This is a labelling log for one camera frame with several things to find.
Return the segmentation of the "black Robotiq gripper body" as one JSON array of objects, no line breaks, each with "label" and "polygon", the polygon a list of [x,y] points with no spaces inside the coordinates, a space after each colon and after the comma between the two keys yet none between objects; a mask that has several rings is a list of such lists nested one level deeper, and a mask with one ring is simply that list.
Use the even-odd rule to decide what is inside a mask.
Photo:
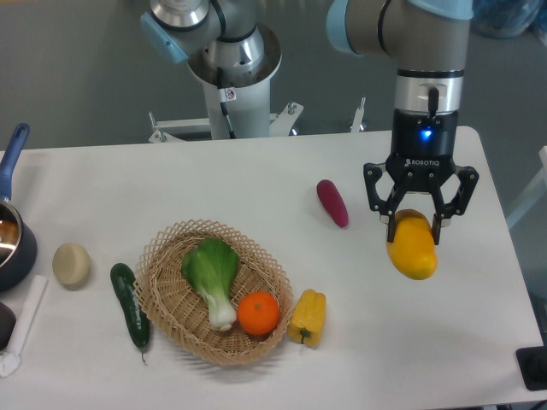
[{"label": "black Robotiq gripper body", "polygon": [[454,174],[457,121],[456,111],[433,117],[394,111],[391,153],[385,168],[395,186],[409,192],[428,192],[430,178],[443,185]]}]

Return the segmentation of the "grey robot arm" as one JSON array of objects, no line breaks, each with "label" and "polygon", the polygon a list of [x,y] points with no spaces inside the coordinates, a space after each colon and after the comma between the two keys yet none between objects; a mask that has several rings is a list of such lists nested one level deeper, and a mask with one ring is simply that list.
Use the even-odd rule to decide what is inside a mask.
[{"label": "grey robot arm", "polygon": [[[477,184],[476,170],[453,160],[472,16],[469,1],[335,1],[328,10],[336,50],[397,61],[391,151],[363,168],[369,207],[386,224],[388,241],[407,194],[432,198],[439,239]],[[153,1],[140,26],[166,60],[187,62],[202,82],[213,138],[271,135],[269,86],[281,50],[253,2]]]}]

